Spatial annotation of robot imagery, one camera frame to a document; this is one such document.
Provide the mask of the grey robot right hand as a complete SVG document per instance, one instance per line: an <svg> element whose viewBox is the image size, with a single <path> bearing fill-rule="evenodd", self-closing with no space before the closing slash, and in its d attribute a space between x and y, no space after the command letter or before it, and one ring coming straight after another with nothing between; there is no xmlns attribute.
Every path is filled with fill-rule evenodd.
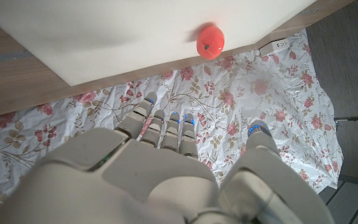
<svg viewBox="0 0 358 224"><path fill-rule="evenodd" d="M113 130L48 153L0 205L0 223L332 223L319 195L254 121L221 184L199 161L192 115L164 121L155 93Z"/></svg>

